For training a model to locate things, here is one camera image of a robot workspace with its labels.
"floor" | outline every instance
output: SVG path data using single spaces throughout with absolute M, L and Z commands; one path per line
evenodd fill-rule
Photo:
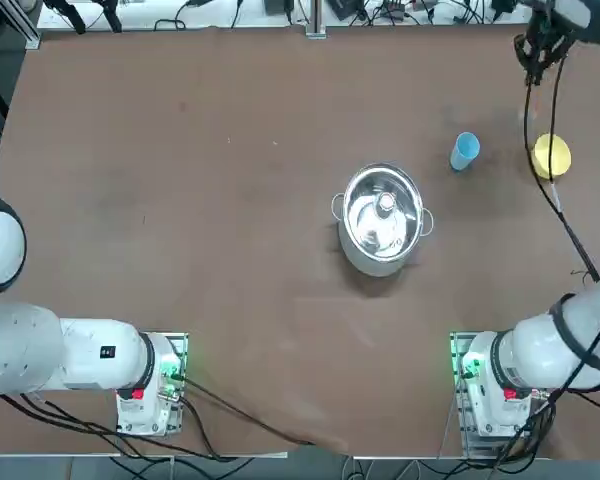
M 287 479 L 287 480 L 335 480 L 342 474 L 344 457 L 331 454 L 318 448 L 301 448 L 289 455 L 288 459 L 257 459 L 253 461 L 244 470 L 235 474 L 235 480 L 268 480 L 268 479 Z M 142 460 L 129 460 L 125 465 L 140 470 L 146 464 Z M 225 465 L 211 465 L 208 463 L 194 461 L 201 466 L 212 477 L 218 477 L 223 472 L 230 470 Z M 391 480 L 397 479 L 400 472 L 408 462 L 401 460 L 383 460 L 376 461 L 371 473 L 367 479 L 371 480 Z M 427 461 L 427 464 L 434 466 L 441 471 L 449 471 L 456 464 L 456 461 Z M 369 461 L 362 462 L 365 472 L 368 471 Z M 347 476 L 351 473 L 351 464 L 347 466 Z M 470 471 L 458 476 L 462 479 L 485 479 L 486 472 Z M 169 463 L 158 464 L 143 474 L 147 480 L 168 479 Z M 131 480 L 133 475 L 123 471 L 107 458 L 78 457 L 58 458 L 0 458 L 0 480 L 10 480 L 16 478 L 27 478 L 29 480 Z M 495 479 L 506 477 L 500 474 Z M 517 476 L 520 480 L 549 480 L 560 478 L 564 480 L 576 480 L 588 478 L 590 480 L 600 479 L 600 462 L 550 462 L 536 461 L 534 465 L 526 472 Z M 190 470 L 186 466 L 176 464 L 174 478 L 177 480 L 201 478 L 199 474 Z M 410 468 L 401 480 L 416 480 L 418 470 L 415 466 Z M 421 468 L 422 480 L 440 480 L 442 475 L 437 475 Z
M 20 66 L 24 58 L 24 42 L 11 30 L 0 27 L 0 92 L 9 101 L 15 89 Z M 342 475 L 345 457 L 332 454 L 322 449 L 306 447 L 289 454 L 287 459 L 257 459 L 244 470 L 237 473 L 235 480 L 246 479 L 336 479 Z M 135 471 L 145 466 L 141 460 L 123 461 Z M 230 470 L 225 465 L 214 465 L 195 460 L 196 465 L 203 467 L 212 477 L 218 477 Z M 429 465 L 441 471 L 449 471 L 456 461 L 428 461 Z M 369 461 L 362 462 L 365 472 Z M 407 464 L 405 461 L 377 461 L 366 476 L 367 479 L 396 479 Z M 144 475 L 147 480 L 170 478 L 169 463 L 159 464 Z M 174 478 L 200 478 L 200 475 L 189 468 L 176 464 Z M 486 478 L 485 472 L 470 471 L 460 475 L 461 478 Z M 31 480 L 92 480 L 92 479 L 131 479 L 132 475 L 116 466 L 104 457 L 0 457 L 0 480 L 27 478 Z M 418 470 L 411 468 L 402 477 L 403 480 L 418 478 Z M 441 479 L 441 475 L 433 474 L 425 468 L 421 469 L 423 480 Z M 525 480 L 543 480 L 552 478 L 600 479 L 600 462 L 549 462 L 536 461 L 523 474 L 518 476 Z

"cable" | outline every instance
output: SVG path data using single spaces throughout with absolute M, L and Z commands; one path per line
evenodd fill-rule
M 191 415 L 193 416 L 193 420 L 196 422 L 198 430 L 200 431 L 200 436 L 202 437 L 202 443 L 204 443 L 204 446 L 207 449 L 207 451 L 209 452 L 209 454 L 211 455 L 211 458 L 213 458 L 214 460 L 216 460 L 218 462 L 226 462 L 226 461 L 231 462 L 231 461 L 235 460 L 235 458 L 232 458 L 232 457 L 223 457 L 223 456 L 219 455 L 215 451 L 215 449 L 211 446 L 211 442 L 209 441 L 207 432 L 205 432 L 205 430 L 204 430 L 204 425 L 202 424 L 202 419 L 200 418 L 200 415 L 198 414 L 198 411 L 195 409 L 193 404 L 184 397 L 180 398 L 180 403 L 182 403 L 187 408 L 187 410 L 189 410 Z
M 234 473 L 239 472 L 240 470 L 242 470 L 244 467 L 246 467 L 247 465 L 249 465 L 251 462 L 253 462 L 255 460 L 255 458 L 250 458 L 248 459 L 246 462 L 241 463 L 240 465 L 238 465 L 236 468 L 234 468 L 233 470 L 229 470 L 227 473 L 220 475 L 218 478 L 216 478 L 216 480 L 224 480 L 227 477 L 230 477 L 231 475 L 233 475 Z
M 38 420 L 42 423 L 46 423 L 48 425 L 53 425 L 55 427 L 59 427 L 59 428 L 63 428 L 65 430 L 70 430 L 73 432 L 78 432 L 78 433 L 84 433 L 86 435 L 112 435 L 109 433 L 105 433 L 105 431 L 103 431 L 102 433 L 99 432 L 93 432 L 91 430 L 87 430 L 84 428 L 78 428 L 74 425 L 67 425 L 65 423 L 61 423 L 55 420 L 51 420 L 49 418 L 45 418 L 42 417 L 40 415 L 37 415 L 31 411 L 29 411 L 28 409 L 26 409 L 25 407 L 23 407 L 22 405 L 20 405 L 18 402 L 16 402 L 15 400 L 13 400 L 12 398 L 8 397 L 7 395 L 0 395 L 0 399 L 2 399 L 3 401 L 5 401 L 6 403 L 8 403 L 9 405 L 11 405 L 13 408 L 15 408 L 16 410 L 18 410 L 19 412 L 23 413 L 24 415 L 26 415 L 29 418 L 33 418 L 34 420 Z M 106 429 L 106 427 L 103 427 L 102 425 L 98 425 L 94 422 L 85 422 L 88 423 L 91 426 L 97 426 L 97 428 L 102 428 L 102 429 Z M 193 450 L 189 450 L 186 448 L 182 448 L 182 447 L 178 447 L 177 445 L 171 445 L 165 442 L 160 442 L 158 440 L 154 440 L 153 438 L 150 437 L 144 437 L 144 436 L 139 436 L 139 435 L 131 435 L 128 433 L 123 433 L 123 432 L 115 432 L 115 434 L 113 434 L 113 436 L 117 437 L 117 438 L 133 438 L 136 441 L 139 442 L 144 442 L 144 443 L 149 443 L 151 445 L 155 445 L 157 447 L 163 447 L 163 448 L 167 448 L 169 450 L 173 450 L 176 452 L 181 452 L 181 453 L 186 453 L 187 455 L 193 455 L 195 457 L 199 457 L 199 458 L 204 458 L 207 460 L 212 460 L 211 457 L 207 456 L 207 455 L 203 455 L 201 453 L 198 452 L 194 452 Z
M 565 57 L 562 58 L 561 63 L 563 64 L 565 60 L 566 60 L 566 55 L 565 55 Z M 551 198 L 549 198 L 549 195 L 547 194 L 544 187 L 542 186 L 542 183 L 540 182 L 540 177 L 538 176 L 538 173 L 536 172 L 536 169 L 533 166 L 533 160 L 531 158 L 531 148 L 529 147 L 529 126 L 528 126 L 529 104 L 531 102 L 531 89 L 533 88 L 533 82 L 531 81 L 530 76 L 531 76 L 531 74 L 529 74 L 529 78 L 527 78 L 527 95 L 526 95 L 525 104 L 524 104 L 524 125 L 523 125 L 524 148 L 527 153 L 527 163 L 529 164 L 529 168 L 531 169 L 533 178 L 536 182 L 536 185 L 540 189 L 542 196 L 546 200 L 549 207 L 551 207 L 551 210 L 553 210 L 553 213 L 558 217 L 558 220 L 560 220 L 560 222 L 564 226 L 564 229 L 567 232 L 567 235 L 569 236 L 569 238 L 571 239 L 573 246 L 575 247 L 576 251 L 580 255 L 580 258 L 582 259 L 583 263 L 585 264 L 587 271 L 591 275 L 591 279 L 594 282 L 599 282 L 600 274 L 598 273 L 596 267 L 593 265 L 591 258 L 587 254 L 587 251 L 585 250 L 582 243 L 580 243 L 580 239 L 578 238 L 578 236 L 575 234 L 575 232 L 569 225 L 569 222 L 567 222 L 567 219 L 564 216 L 564 214 L 562 213 L 561 209 L 558 209 L 558 207 L 553 203 Z M 559 86 L 558 80 L 559 80 L 559 77 L 556 78 L 556 83 L 554 85 L 552 109 L 555 108 L 554 106 L 557 103 L 556 97 L 557 97 L 558 86 Z M 555 120 L 555 113 L 552 114 L 552 118 Z M 552 125 L 550 127 L 550 132 L 549 132 L 550 138 L 553 138 L 554 127 L 555 127 L 555 125 L 552 123 Z
M 156 22 L 153 24 L 153 31 L 156 32 L 158 31 L 158 25 L 160 25 L 161 23 L 172 23 L 175 25 L 176 30 L 180 31 L 180 30 L 186 30 L 187 29 L 187 24 L 184 23 L 182 20 L 180 20 L 180 14 L 182 13 L 182 11 L 187 8 L 187 7 L 193 7 L 195 4 L 190 1 L 187 0 L 185 3 L 183 3 L 182 5 L 180 5 L 180 8 L 178 8 L 178 11 L 176 12 L 176 16 L 173 18 L 159 18 L 158 20 L 156 20 Z
M 48 402 L 48 405 L 52 406 L 53 408 L 55 408 L 56 410 L 58 410 L 61 415 L 57 415 L 53 412 L 49 412 L 45 409 L 43 409 L 42 407 L 37 406 L 34 402 L 32 402 L 29 397 L 27 397 L 27 395 L 25 394 L 21 394 L 20 397 L 34 410 L 45 414 L 49 417 L 52 418 L 60 418 L 60 419 L 66 419 L 66 420 L 72 420 L 74 422 L 78 422 L 81 425 L 83 425 L 85 428 L 95 431 L 87 422 L 83 422 L 81 420 L 79 420 L 78 418 L 74 417 L 73 415 L 70 415 L 68 412 L 66 412 L 65 410 L 61 409 L 60 407 L 58 407 L 57 405 Z M 98 435 L 102 440 L 104 440 L 105 442 L 107 442 L 109 445 L 111 445 L 115 450 L 117 450 L 118 452 L 120 452 L 123 456 L 129 457 L 129 458 L 142 458 L 144 460 L 147 460 L 149 462 L 149 466 L 153 465 L 155 462 L 154 460 L 151 460 L 147 457 L 145 457 L 144 455 L 140 454 L 140 452 L 138 452 L 135 447 L 133 447 L 133 445 L 131 445 L 128 441 L 126 441 L 126 439 L 124 440 L 124 442 L 138 455 L 137 457 L 133 457 L 131 455 L 129 455 L 127 452 L 125 452 L 122 448 L 118 447 L 115 442 L 112 442 L 111 440 L 109 440 L 106 436 L 104 435 Z M 111 460 L 113 463 L 115 463 L 116 465 L 118 465 L 120 468 L 122 468 L 123 470 L 126 470 L 128 473 L 133 474 L 133 478 L 140 478 L 141 480 L 146 480 L 145 477 L 142 476 L 142 473 L 144 473 L 145 470 L 141 471 L 141 472 L 136 472 L 135 470 L 132 470 L 128 467 L 126 467 L 125 465 L 121 464 L 120 462 L 118 462 L 117 460 L 115 460 L 113 457 L 109 457 L 109 460 Z
M 460 462 L 458 465 L 456 465 L 456 467 L 458 467 L 458 466 L 461 466 L 461 465 L 464 465 L 464 463 L 465 463 L 465 462 L 466 462 L 466 460 L 465 460 L 465 461 L 463 461 L 463 462 Z M 420 465 L 422 465 L 423 467 L 425 467 L 427 470 L 430 470 L 430 471 L 431 471 L 431 472 L 433 472 L 433 473 L 437 473 L 438 475 L 449 475 L 449 474 L 451 473 L 451 472 L 442 472 L 442 471 L 440 471 L 440 470 L 436 470 L 435 468 L 433 468 L 433 467 L 431 467 L 431 466 L 427 465 L 426 463 L 424 463 L 422 460 L 418 460 L 418 463 L 420 463 Z M 469 467 L 469 466 L 465 465 L 465 467 L 464 467 L 464 468 L 462 468 L 462 469 L 460 469 L 460 470 L 457 470 L 457 471 L 455 471 L 454 473 L 451 473 L 451 475 L 457 475 L 457 474 L 459 474 L 459 473 L 466 472 L 466 471 L 467 471 L 467 470 L 469 470 L 470 468 L 471 468 L 471 467 Z
M 240 7 L 242 6 L 243 0 L 237 0 L 236 2 L 236 14 L 233 17 L 233 22 L 231 22 L 231 28 L 236 26 L 236 22 L 238 21 L 238 14 L 240 13 Z
M 302 5 L 302 0 L 298 0 L 298 5 L 300 5 L 300 11 L 302 12 L 305 22 L 311 23 L 309 17 L 307 17 L 307 12 L 304 10 L 304 5 Z
M 229 410 L 232 410 L 233 412 L 235 412 L 238 415 L 240 415 L 241 417 L 247 419 L 251 423 L 258 425 L 263 430 L 266 430 L 267 432 L 272 433 L 273 435 L 276 435 L 276 436 L 286 440 L 287 442 L 295 443 L 296 445 L 315 445 L 313 442 L 309 442 L 307 440 L 299 440 L 297 438 L 292 437 L 291 435 L 287 435 L 286 433 L 278 430 L 277 428 L 267 425 L 266 423 L 262 422 L 261 420 L 258 420 L 257 418 L 253 417 L 252 415 L 249 415 L 248 413 L 244 412 L 243 410 L 240 410 L 238 407 L 233 406 L 232 404 L 230 404 L 229 402 L 227 402 L 220 396 L 209 391 L 207 388 L 203 387 L 199 383 L 196 383 L 189 378 L 185 378 L 181 375 L 171 375 L 171 378 L 173 378 L 174 380 L 179 380 L 181 382 L 185 382 L 185 383 L 191 385 L 192 387 L 196 388 L 197 390 L 200 390 L 201 392 L 203 392 L 205 395 L 213 398 L 215 401 L 217 401 L 220 404 L 222 404 L 223 406 L 227 407 Z
M 20 410 L 21 412 L 25 413 L 27 416 L 31 416 L 32 418 L 35 418 L 36 420 L 40 420 L 43 423 L 49 423 L 51 425 L 56 425 L 56 426 L 60 426 L 61 428 L 65 428 L 68 430 L 74 430 L 74 431 L 80 431 L 80 429 L 76 429 L 71 428 L 70 425 L 66 425 L 66 424 L 61 424 L 61 423 L 56 423 L 53 422 L 51 420 L 49 420 L 48 418 L 44 418 L 44 417 L 39 417 L 29 411 L 26 410 L 25 407 L 23 407 L 22 405 L 18 404 L 17 402 L 15 402 L 15 400 L 7 397 L 6 395 L 0 395 L 0 398 L 2 398 L 3 400 L 7 401 L 7 403 L 9 403 L 10 405 L 16 407 L 18 410 Z M 141 480 L 146 480 L 142 474 L 145 473 L 149 468 L 151 468 L 152 466 L 158 464 L 158 463 L 163 463 L 165 461 L 169 461 L 170 459 L 151 459 L 148 458 L 144 455 L 142 455 L 127 439 L 126 437 L 129 437 L 131 435 L 126 435 L 126 434 L 122 434 L 120 432 L 114 432 L 113 430 L 110 430 L 102 425 L 99 425 L 97 423 L 94 422 L 85 422 L 82 421 L 80 419 L 78 419 L 77 417 L 71 415 L 70 413 L 68 413 L 66 410 L 63 410 L 62 408 L 60 408 L 59 406 L 55 405 L 54 403 L 47 401 L 47 400 L 42 400 L 46 405 L 49 405 L 50 407 L 56 409 L 58 412 L 60 412 L 60 415 L 55 414 L 53 412 L 50 412 L 48 410 L 43 409 L 42 407 L 39 407 L 38 405 L 36 405 L 34 402 L 31 401 L 31 399 L 29 399 L 26 395 L 22 394 L 21 398 L 35 411 L 38 411 L 39 413 L 48 416 L 50 418 L 56 418 L 56 419 L 60 419 L 60 420 L 64 420 L 64 421 L 70 421 L 72 423 L 78 423 L 82 426 L 84 426 L 87 430 L 85 432 L 80 432 L 80 433 L 91 433 L 94 435 L 99 436 L 100 438 L 102 438 L 103 440 L 105 440 L 107 443 L 109 443 L 114 449 L 116 449 L 118 452 L 120 452 L 122 455 L 124 455 L 125 457 L 128 458 L 132 458 L 132 459 L 142 459 L 145 460 L 147 462 L 149 462 L 150 464 L 147 465 L 145 468 L 143 468 L 141 471 L 139 472 L 135 472 L 133 470 L 131 470 L 130 468 L 120 464 L 119 462 L 115 461 L 115 459 L 111 458 L 111 460 L 116 463 L 118 466 L 120 466 L 121 468 L 123 468 L 124 470 L 126 470 L 127 472 L 131 473 L 134 475 L 134 479 L 135 478 L 140 478 Z M 113 435 L 117 438 L 119 438 L 121 441 L 123 441 L 127 446 L 129 446 L 129 448 L 136 454 L 136 456 L 130 455 L 129 453 L 125 452 L 122 448 L 120 448 L 119 446 L 117 446 L 114 442 L 112 442 L 110 439 L 107 438 L 107 435 Z M 137 437 L 134 436 L 135 439 L 140 440 L 140 441 L 144 441 L 144 437 Z M 167 445 L 167 444 L 163 444 L 162 446 L 167 447 L 167 448 L 172 448 L 173 446 L 171 445 Z M 196 456 L 205 458 L 205 459 L 210 459 L 209 457 L 206 457 L 204 455 L 200 455 L 197 454 L 195 452 L 193 452 Z M 226 463 L 229 461 L 233 461 L 235 460 L 234 458 L 229 458 L 229 457 L 219 457 L 219 458 L 211 458 L 214 459 L 218 462 L 222 462 L 222 463 Z M 180 458 L 174 458 L 174 461 L 176 463 L 181 463 L 184 465 L 187 465 L 189 468 L 195 470 L 199 475 L 201 475 L 202 477 L 205 478 L 205 480 L 223 480 L 225 478 L 228 478 L 229 476 L 233 475 L 234 473 L 242 470 L 244 467 L 246 467 L 249 463 L 251 463 L 254 459 L 250 458 L 247 461 L 243 462 L 242 464 L 238 465 L 236 468 L 234 468 L 233 470 L 230 470 L 228 472 L 226 472 L 225 474 L 221 475 L 220 477 L 218 477 L 217 479 L 214 479 L 213 477 L 211 477 L 207 472 L 205 472 L 202 468 L 198 467 L 197 465 L 187 461 L 187 460 L 183 460 Z
M 125 443 L 125 445 L 127 445 L 129 447 L 129 449 L 135 453 L 137 456 L 136 457 L 132 457 L 131 455 L 129 455 L 127 452 L 125 452 L 122 448 L 120 448 L 118 445 L 115 444 L 115 442 L 109 440 L 107 438 L 107 436 L 105 435 L 113 435 L 113 436 L 117 436 L 117 432 L 114 432 L 113 430 L 110 430 L 106 427 L 103 427 L 102 425 L 98 425 L 98 424 L 92 424 L 91 422 L 83 422 L 82 420 L 74 417 L 73 415 L 69 414 L 67 411 L 63 410 L 62 408 L 60 408 L 59 406 L 57 406 L 56 404 L 48 401 L 48 400 L 44 400 L 41 399 L 41 401 L 43 403 L 45 403 L 46 405 L 49 405 L 51 408 L 54 408 L 55 410 L 57 410 L 58 412 L 60 412 L 60 415 L 55 414 L 53 412 L 50 412 L 48 410 L 45 410 L 44 408 L 36 405 L 27 395 L 25 394 L 21 394 L 20 398 L 22 398 L 24 400 L 24 402 L 29 405 L 29 407 L 31 407 L 33 410 L 35 410 L 38 413 L 41 413 L 42 415 L 45 415 L 47 417 L 51 417 L 51 418 L 56 418 L 59 420 L 65 420 L 65 421 L 71 421 L 71 423 L 77 423 L 83 427 L 85 427 L 86 429 L 90 430 L 90 431 L 95 431 L 94 428 L 98 428 L 100 430 L 102 430 L 102 432 L 104 433 L 100 433 L 97 434 L 102 440 L 104 440 L 105 442 L 107 442 L 109 445 L 111 445 L 116 451 L 118 451 L 119 453 L 121 453 L 124 456 L 128 456 L 130 458 L 141 458 L 143 460 L 149 461 L 151 462 L 152 460 L 150 458 L 145 457 L 144 455 L 142 455 L 126 438 L 121 438 L 120 440 L 123 441 Z
M 414 22 L 416 22 L 416 25 L 422 25 L 422 24 L 421 24 L 421 23 L 418 21 L 418 19 L 417 19 L 416 17 L 414 17 L 413 15 L 411 15 L 410 13 L 408 13 L 408 12 L 404 12 L 404 16 L 405 16 L 405 17 L 409 17 L 411 20 L 413 20 Z
M 589 358 L 591 357 L 592 353 L 594 352 L 594 350 L 596 349 L 596 347 L 598 346 L 599 343 L 600 343 L 600 331 L 598 332 L 598 334 L 596 335 L 596 337 L 593 339 L 593 342 L 591 342 L 591 345 L 589 346 L 589 348 L 587 349 L 587 351 L 585 352 L 585 354 L 580 359 L 580 363 L 573 370 L 573 372 L 571 372 L 571 374 L 569 375 L 569 377 L 565 381 L 564 385 L 561 388 L 559 388 L 559 389 L 554 390 L 553 392 L 551 392 L 551 394 L 549 395 L 549 399 L 547 400 L 547 402 L 542 407 L 540 407 L 533 415 L 529 416 L 529 418 L 527 419 L 524 427 L 521 428 L 521 429 L 519 429 L 516 432 L 516 434 L 513 437 L 511 437 L 511 439 L 509 440 L 509 442 L 507 443 L 507 445 L 505 446 L 505 448 L 496 457 L 496 462 L 495 462 L 495 464 L 494 464 L 494 466 L 493 466 L 493 468 L 491 470 L 491 473 L 489 474 L 489 477 L 491 477 L 493 475 L 493 473 L 495 472 L 496 468 L 498 468 L 498 466 L 502 463 L 502 461 L 509 455 L 509 452 L 513 448 L 513 445 L 515 444 L 515 442 L 522 435 L 523 430 L 526 427 L 528 427 L 528 426 L 531 425 L 530 422 L 533 422 L 534 419 L 538 415 L 542 415 L 547 409 L 550 410 L 550 416 L 552 418 L 555 418 L 555 415 L 556 415 L 556 413 L 555 413 L 556 402 L 560 399 L 560 397 L 562 397 L 562 395 L 564 395 L 565 392 L 567 392 L 567 390 L 569 389 L 569 386 L 575 380 L 575 378 L 580 374 L 580 371 L 584 368 L 584 366 L 586 365 L 587 361 L 589 360 Z M 542 436 L 538 439 L 538 441 L 536 443 L 537 447 L 540 446 L 540 443 L 542 442 L 542 440 L 544 440 L 544 437 L 548 433 L 549 429 L 550 429 L 550 426 L 549 426 L 549 428 L 545 429 L 546 431 L 541 432 Z
M 580 392 L 569 392 L 569 393 L 573 393 L 574 395 L 582 398 L 583 400 L 586 400 L 591 405 L 600 408 L 600 402 L 596 402 L 594 399 L 587 397 L 584 393 L 580 393 Z
M 117 461 L 115 458 L 109 457 L 109 460 L 111 460 L 113 463 L 115 463 L 116 465 L 118 465 L 121 469 L 126 470 L 127 473 L 130 473 L 131 475 L 133 475 L 133 478 L 139 478 L 140 480 L 147 480 L 146 477 L 142 476 L 142 473 L 136 472 L 135 470 L 130 469 L 126 465 L 123 465 L 122 463 L 120 463 L 119 461 Z
M 418 478 L 416 478 L 416 480 L 420 480 L 420 466 L 418 465 L 417 460 L 411 460 L 409 463 L 407 463 L 407 465 L 405 465 L 405 467 L 394 478 L 394 480 L 400 480 L 404 476 L 404 474 L 407 473 L 411 469 L 411 467 L 413 467 L 414 464 L 418 467 Z
M 160 463 L 165 463 L 165 462 L 170 462 L 171 459 L 170 458 L 159 458 L 157 460 L 154 460 L 152 463 L 150 463 L 149 465 L 145 466 L 144 468 L 142 468 L 142 470 L 140 470 L 138 473 L 136 473 L 131 480 L 136 480 L 136 478 L 144 478 L 142 477 L 142 474 L 144 474 L 145 472 L 147 472 L 147 470 L 149 470 L 152 467 L 155 467 L 156 465 L 160 464 Z
M 102 11 L 100 12 L 100 15 L 98 15 L 98 16 L 96 17 L 96 19 L 95 19 L 93 22 L 91 22 L 91 24 L 90 24 L 90 25 L 89 25 L 89 26 L 86 28 L 86 30 L 89 30 L 89 29 L 90 29 L 91 27 L 93 27 L 93 26 L 94 26 L 96 23 L 98 23 L 98 20 L 100 20 L 100 19 L 102 18 L 102 15 L 104 15 L 104 10 L 102 10 Z
M 551 99 L 551 132 L 549 137 L 549 183 L 553 184 L 553 132 L 556 125 L 556 105 L 558 103 L 558 86 L 560 85 L 560 77 L 562 76 L 562 69 L 564 67 L 564 61 L 566 60 L 566 56 L 562 58 L 560 61 L 560 65 L 558 66 L 558 73 L 556 75 L 556 80 L 553 84 L 553 97 Z
M 371 460 L 371 463 L 369 464 L 369 468 L 367 469 L 367 473 L 364 476 L 364 480 L 369 480 L 369 475 L 371 474 L 371 469 L 373 468 L 375 463 L 376 463 L 375 460 Z
M 456 465 L 454 468 L 451 469 L 451 471 L 449 473 L 447 473 L 444 476 L 443 480 L 447 480 L 449 477 L 451 477 L 452 475 L 457 475 L 458 473 L 460 473 L 461 471 L 464 472 L 464 470 L 461 470 L 461 467 L 463 465 L 465 465 L 467 463 L 466 460 L 463 460 L 462 462 L 460 462 L 458 465 Z
M 188 460 L 183 460 L 182 458 L 175 458 L 173 459 L 174 462 L 176 463 L 181 463 L 183 465 L 186 465 L 187 467 L 189 467 L 192 470 L 195 470 L 196 472 L 198 472 L 198 474 L 200 474 L 200 476 L 202 476 L 205 480 L 215 480 L 211 475 L 209 475 L 207 472 L 205 472 L 203 469 L 201 469 L 199 466 L 189 462 Z
M 469 13 L 472 14 L 472 17 L 470 17 L 469 19 L 475 18 L 476 19 L 476 23 L 482 23 L 484 25 L 484 17 L 480 17 L 480 15 L 478 15 L 478 12 L 476 12 L 473 8 L 471 8 L 466 3 L 462 3 L 462 2 L 459 2 L 457 0 L 445 0 L 444 2 L 438 2 L 438 3 L 447 3 L 447 2 L 451 2 L 451 3 L 454 3 L 456 5 L 461 6 L 462 8 L 465 9 L 465 11 L 464 11 L 465 14 L 467 12 L 469 12 Z
M 422 3 L 424 11 L 427 12 L 427 18 L 429 19 L 429 23 L 433 25 L 433 9 L 429 10 L 429 7 L 427 7 L 427 4 L 424 2 L 424 0 L 420 0 L 420 3 Z

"yellow object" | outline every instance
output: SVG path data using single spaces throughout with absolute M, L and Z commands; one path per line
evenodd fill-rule
M 533 166 L 542 178 L 549 178 L 549 137 L 548 133 L 541 135 L 533 147 Z M 559 136 L 553 136 L 551 150 L 551 173 L 554 178 L 564 174 L 571 166 L 571 151 L 567 143 Z

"blue plastic cup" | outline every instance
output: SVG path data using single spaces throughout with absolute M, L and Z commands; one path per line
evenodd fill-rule
M 451 167 L 464 170 L 480 153 L 480 141 L 473 133 L 464 132 L 458 135 L 451 152 Z

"brown table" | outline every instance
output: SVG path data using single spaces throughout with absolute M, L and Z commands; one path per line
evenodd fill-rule
M 27 54 L 0 154 L 0 195 L 30 242 L 5 297 L 187 331 L 200 381 L 327 448 L 436 455 L 449 332 L 509 328 L 580 288 L 581 264 L 526 167 L 515 31 L 46 41 Z M 577 49 L 563 82 L 557 132 L 574 163 L 562 203 L 600 269 L 600 48 Z M 457 175 L 448 156 L 465 130 L 482 153 Z M 379 160 L 403 166 L 436 217 L 391 282 L 348 266 L 329 209 Z M 52 398 L 113 425 L 110 392 Z M 224 452 L 290 448 L 199 403 Z M 172 440 L 202 450 L 185 428 Z M 444 454 L 459 445 L 454 418 Z M 0 453 L 108 451 L 0 402 Z M 600 458 L 600 412 L 561 400 L 545 454 Z

